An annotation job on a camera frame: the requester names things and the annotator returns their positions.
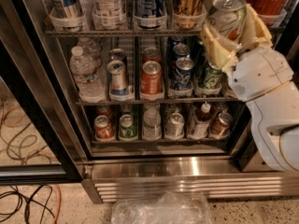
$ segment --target metal base panel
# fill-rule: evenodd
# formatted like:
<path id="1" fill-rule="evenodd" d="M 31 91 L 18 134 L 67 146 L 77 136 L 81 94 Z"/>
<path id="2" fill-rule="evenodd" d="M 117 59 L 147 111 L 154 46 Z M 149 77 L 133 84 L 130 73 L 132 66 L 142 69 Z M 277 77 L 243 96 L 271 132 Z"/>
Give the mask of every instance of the metal base panel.
<path id="1" fill-rule="evenodd" d="M 215 157 L 97 163 L 90 179 L 104 203 L 166 191 L 208 199 L 299 195 L 296 172 L 241 173 L 236 162 Z"/>

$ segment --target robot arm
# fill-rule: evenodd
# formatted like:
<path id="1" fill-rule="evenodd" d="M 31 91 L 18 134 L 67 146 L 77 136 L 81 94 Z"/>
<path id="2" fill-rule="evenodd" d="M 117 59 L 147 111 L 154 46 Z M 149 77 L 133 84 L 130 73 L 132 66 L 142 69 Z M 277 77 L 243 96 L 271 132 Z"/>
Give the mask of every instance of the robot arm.
<path id="1" fill-rule="evenodd" d="M 229 86 L 249 108 L 252 136 L 263 160 L 275 170 L 299 171 L 299 90 L 291 82 L 293 71 L 285 57 L 271 49 L 268 33 L 254 12 L 249 14 L 257 20 L 253 30 L 266 34 L 255 39 L 251 51 L 236 62 L 234 48 L 223 46 L 213 29 L 204 26 L 207 55 L 227 74 Z"/>

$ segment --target beverage cooler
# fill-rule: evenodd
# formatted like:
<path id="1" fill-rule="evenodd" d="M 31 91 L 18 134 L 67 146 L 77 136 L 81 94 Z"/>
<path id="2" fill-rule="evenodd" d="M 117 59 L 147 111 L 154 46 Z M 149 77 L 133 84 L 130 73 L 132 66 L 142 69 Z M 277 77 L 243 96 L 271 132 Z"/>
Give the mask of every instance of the beverage cooler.
<path id="1" fill-rule="evenodd" d="M 167 190 L 207 198 L 299 194 L 296 169 L 267 165 L 250 110 L 206 60 L 201 31 L 220 16 L 212 0 L 155 0 L 156 7 L 154 0 L 0 1 L 0 76 L 59 160 L 2 167 L 3 185 L 80 182 L 94 203 Z M 294 82 L 297 2 L 260 16 Z M 98 53 L 86 51 L 89 42 Z M 93 64 L 85 73 L 76 65 L 84 59 Z"/>

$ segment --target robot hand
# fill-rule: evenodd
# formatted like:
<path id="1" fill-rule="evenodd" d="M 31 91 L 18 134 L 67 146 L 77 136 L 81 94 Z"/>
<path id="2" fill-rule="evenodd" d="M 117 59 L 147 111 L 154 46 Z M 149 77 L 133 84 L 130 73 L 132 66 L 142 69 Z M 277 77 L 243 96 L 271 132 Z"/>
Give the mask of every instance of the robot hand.
<path id="1" fill-rule="evenodd" d="M 291 82 L 293 71 L 271 49 L 271 35 L 256 12 L 249 5 L 247 9 L 241 44 L 204 24 L 207 57 L 227 74 L 230 88 L 249 108 L 252 136 L 268 166 L 299 171 L 299 91 Z"/>

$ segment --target bottle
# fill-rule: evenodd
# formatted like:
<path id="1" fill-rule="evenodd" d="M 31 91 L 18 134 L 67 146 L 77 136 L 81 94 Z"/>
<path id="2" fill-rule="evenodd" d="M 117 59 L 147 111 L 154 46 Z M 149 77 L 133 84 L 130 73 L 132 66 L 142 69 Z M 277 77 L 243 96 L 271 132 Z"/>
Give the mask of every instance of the bottle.
<path id="1" fill-rule="evenodd" d="M 103 100 L 105 89 L 101 85 L 96 61 L 90 55 L 84 55 L 82 47 L 73 47 L 70 70 L 79 89 L 82 101 L 98 102 Z"/>
<path id="2" fill-rule="evenodd" d="M 161 116 L 155 107 L 150 107 L 143 115 L 142 136 L 146 140 L 161 138 Z"/>
<path id="3" fill-rule="evenodd" d="M 211 121 L 211 105 L 204 103 L 200 108 L 196 108 L 190 116 L 188 135 L 191 138 L 200 139 L 206 137 L 206 130 Z"/>
<path id="4" fill-rule="evenodd" d="M 100 59 L 100 47 L 93 39 L 89 37 L 80 37 L 77 46 L 83 47 L 84 54 L 91 55 L 98 62 L 98 67 L 102 65 Z"/>

